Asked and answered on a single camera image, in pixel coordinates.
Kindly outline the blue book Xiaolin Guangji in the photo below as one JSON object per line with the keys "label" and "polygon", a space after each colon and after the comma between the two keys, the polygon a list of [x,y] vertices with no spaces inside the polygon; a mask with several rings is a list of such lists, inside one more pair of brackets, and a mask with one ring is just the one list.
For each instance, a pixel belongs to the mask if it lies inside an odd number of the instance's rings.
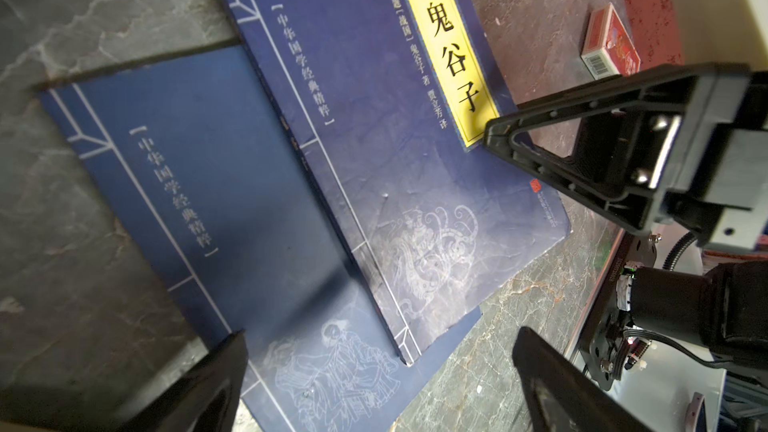
{"label": "blue book Xiaolin Guangji", "polygon": [[480,319],[401,360],[242,47],[39,98],[204,343],[244,333],[263,430],[388,430]]}

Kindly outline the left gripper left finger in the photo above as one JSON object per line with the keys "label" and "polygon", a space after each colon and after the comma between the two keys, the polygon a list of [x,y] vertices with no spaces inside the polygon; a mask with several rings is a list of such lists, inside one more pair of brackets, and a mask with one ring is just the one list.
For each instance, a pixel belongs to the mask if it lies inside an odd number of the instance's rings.
{"label": "left gripper left finger", "polygon": [[228,335],[121,429],[230,431],[235,423],[247,363],[244,332]]}

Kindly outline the blue book Guiguzi yellow label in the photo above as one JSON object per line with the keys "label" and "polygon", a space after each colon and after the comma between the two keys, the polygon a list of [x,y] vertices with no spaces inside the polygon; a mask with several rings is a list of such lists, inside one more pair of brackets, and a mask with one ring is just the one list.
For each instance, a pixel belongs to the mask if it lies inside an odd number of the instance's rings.
{"label": "blue book Guiguzi yellow label", "polygon": [[483,145],[516,111],[471,0],[222,0],[403,362],[571,231]]}

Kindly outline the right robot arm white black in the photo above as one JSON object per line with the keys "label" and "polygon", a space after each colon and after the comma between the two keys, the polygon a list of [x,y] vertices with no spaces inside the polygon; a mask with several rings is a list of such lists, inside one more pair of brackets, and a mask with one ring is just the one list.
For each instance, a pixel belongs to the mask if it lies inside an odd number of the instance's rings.
{"label": "right robot arm white black", "polygon": [[767,366],[767,75],[746,64],[662,65],[527,102],[489,121],[484,146],[643,235],[687,229],[704,250],[755,254],[703,276],[640,267],[615,296],[630,334]]}

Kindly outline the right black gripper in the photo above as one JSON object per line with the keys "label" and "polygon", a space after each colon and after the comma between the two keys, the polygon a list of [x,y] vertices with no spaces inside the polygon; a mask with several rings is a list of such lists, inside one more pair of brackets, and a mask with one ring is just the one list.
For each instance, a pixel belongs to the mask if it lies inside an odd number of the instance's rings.
{"label": "right black gripper", "polygon": [[666,64],[521,105],[483,144],[624,230],[676,222],[700,247],[759,250],[767,228],[767,74]]}

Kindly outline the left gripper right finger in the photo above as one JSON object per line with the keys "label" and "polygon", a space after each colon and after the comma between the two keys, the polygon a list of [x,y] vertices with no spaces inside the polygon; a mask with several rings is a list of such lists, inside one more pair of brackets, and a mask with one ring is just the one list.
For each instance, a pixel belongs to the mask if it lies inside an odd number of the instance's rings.
{"label": "left gripper right finger", "polygon": [[646,431],[533,329],[522,327],[512,359],[535,431]]}

